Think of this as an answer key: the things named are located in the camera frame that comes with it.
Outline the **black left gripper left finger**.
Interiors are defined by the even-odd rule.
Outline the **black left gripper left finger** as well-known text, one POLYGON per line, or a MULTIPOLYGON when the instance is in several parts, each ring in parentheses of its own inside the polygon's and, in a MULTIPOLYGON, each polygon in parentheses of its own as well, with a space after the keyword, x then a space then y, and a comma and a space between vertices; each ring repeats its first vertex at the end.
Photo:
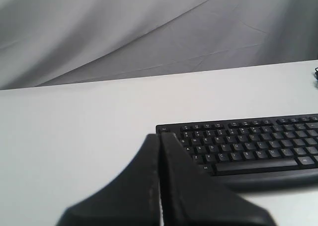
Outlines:
POLYGON ((147 135, 126 168, 104 188, 67 208, 58 225, 159 226, 159 149, 159 136, 147 135))

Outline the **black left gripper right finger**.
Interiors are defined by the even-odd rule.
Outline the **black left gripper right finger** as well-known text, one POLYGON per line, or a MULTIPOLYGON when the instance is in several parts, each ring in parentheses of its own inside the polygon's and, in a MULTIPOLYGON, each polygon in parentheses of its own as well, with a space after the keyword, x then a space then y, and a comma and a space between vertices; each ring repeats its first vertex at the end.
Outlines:
POLYGON ((160 135, 159 177, 166 226, 274 226, 262 207, 213 181, 176 136, 160 135))

